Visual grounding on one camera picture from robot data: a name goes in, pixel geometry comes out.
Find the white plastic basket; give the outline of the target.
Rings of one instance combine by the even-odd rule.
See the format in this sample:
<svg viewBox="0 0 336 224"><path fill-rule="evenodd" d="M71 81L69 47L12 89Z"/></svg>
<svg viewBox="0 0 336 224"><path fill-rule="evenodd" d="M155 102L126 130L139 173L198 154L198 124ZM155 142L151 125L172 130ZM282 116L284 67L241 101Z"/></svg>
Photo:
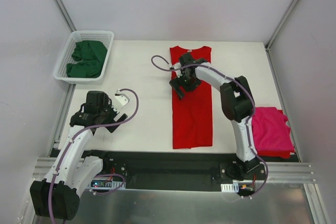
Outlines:
<svg viewBox="0 0 336 224"><path fill-rule="evenodd" d="M76 43L83 40L100 41L107 49L105 61L102 65L101 74L96 78L70 78L67 77L66 66L68 63L75 63L72 53L76 47ZM104 79L105 71L111 54L111 48L114 40L114 33L106 30L76 30L73 31L58 57L54 68L53 76L57 80L65 81L69 84L99 84Z"/></svg>

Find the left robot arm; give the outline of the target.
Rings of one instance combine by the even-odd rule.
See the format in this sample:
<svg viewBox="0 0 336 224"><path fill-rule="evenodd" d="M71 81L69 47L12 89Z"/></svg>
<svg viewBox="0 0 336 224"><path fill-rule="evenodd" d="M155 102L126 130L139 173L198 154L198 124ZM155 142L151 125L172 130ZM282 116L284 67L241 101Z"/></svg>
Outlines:
<svg viewBox="0 0 336 224"><path fill-rule="evenodd" d="M127 120L120 112L128 103L129 98L121 92L111 97L103 91L87 92L85 102L70 119L65 145L44 178L30 187L37 216L48 217L52 223L72 220L81 195L95 177L112 181L114 169L105 154L82 155L98 128L112 133Z"/></svg>

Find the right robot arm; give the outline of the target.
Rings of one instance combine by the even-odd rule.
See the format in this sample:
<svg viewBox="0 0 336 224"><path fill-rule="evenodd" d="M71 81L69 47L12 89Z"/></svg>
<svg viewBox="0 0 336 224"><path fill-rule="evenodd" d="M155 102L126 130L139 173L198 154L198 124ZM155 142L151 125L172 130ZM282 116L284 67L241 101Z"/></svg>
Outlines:
<svg viewBox="0 0 336 224"><path fill-rule="evenodd" d="M170 85L180 99L184 98L184 91L194 91L201 82L206 82L220 93L222 112L231 121L236 140L236 161L226 168L226 175L239 181L250 178L260 159L252 131L256 107L247 79L244 76L229 77L204 58L194 59L189 52L170 65L169 70L176 73Z"/></svg>

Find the green t shirt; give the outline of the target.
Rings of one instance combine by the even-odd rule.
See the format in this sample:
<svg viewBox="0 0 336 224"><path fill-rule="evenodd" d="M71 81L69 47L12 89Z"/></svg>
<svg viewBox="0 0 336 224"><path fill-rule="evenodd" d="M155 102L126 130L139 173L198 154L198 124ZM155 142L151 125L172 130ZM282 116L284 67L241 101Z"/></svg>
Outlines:
<svg viewBox="0 0 336 224"><path fill-rule="evenodd" d="M71 57L75 63L68 63L68 78L97 78L102 72L107 48L97 40L83 40L76 43Z"/></svg>

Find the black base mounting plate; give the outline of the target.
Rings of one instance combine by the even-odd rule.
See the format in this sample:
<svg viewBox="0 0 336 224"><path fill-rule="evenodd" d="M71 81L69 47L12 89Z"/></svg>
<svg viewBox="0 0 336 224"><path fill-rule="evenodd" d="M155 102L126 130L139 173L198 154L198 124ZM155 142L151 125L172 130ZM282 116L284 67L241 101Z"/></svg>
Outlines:
<svg viewBox="0 0 336 224"><path fill-rule="evenodd" d="M103 172L125 178L126 189L220 191L230 184L238 160L234 154L85 151L103 159Z"/></svg>

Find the right aluminium frame post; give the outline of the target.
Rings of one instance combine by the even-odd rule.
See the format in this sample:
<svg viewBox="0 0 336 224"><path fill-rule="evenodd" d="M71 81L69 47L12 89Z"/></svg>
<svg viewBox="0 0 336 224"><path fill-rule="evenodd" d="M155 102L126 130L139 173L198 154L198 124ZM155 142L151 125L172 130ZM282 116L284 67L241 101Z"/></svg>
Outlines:
<svg viewBox="0 0 336 224"><path fill-rule="evenodd" d="M278 25L276 26L274 32L271 35L270 39L265 44L265 50L266 51L269 51L271 49L272 45L274 44L274 42L276 41L276 39L280 35L280 32L284 28L284 26L285 26L286 22L288 21L290 15L295 10L295 8L299 4L299 2L300 2L300 0L291 0L290 1L288 7L286 8L285 12L283 13Z"/></svg>

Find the aluminium front rail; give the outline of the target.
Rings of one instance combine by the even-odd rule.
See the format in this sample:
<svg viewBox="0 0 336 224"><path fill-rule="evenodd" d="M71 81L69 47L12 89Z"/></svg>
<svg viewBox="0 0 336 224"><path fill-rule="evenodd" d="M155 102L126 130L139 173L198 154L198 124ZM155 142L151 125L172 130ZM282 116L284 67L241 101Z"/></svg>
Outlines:
<svg viewBox="0 0 336 224"><path fill-rule="evenodd" d="M143 172L158 173L168 170L180 170L183 174L196 170L206 170L211 167L221 179L229 180L227 171L229 165L236 164L235 154L221 153L163 153L163 152L122 152L122 151L84 151L77 166L81 166L87 156L103 158L110 162L118 173ZM316 181L312 166L309 163L297 161L292 155L289 162L277 157L266 157L268 166L268 181L273 183L314 183Z"/></svg>

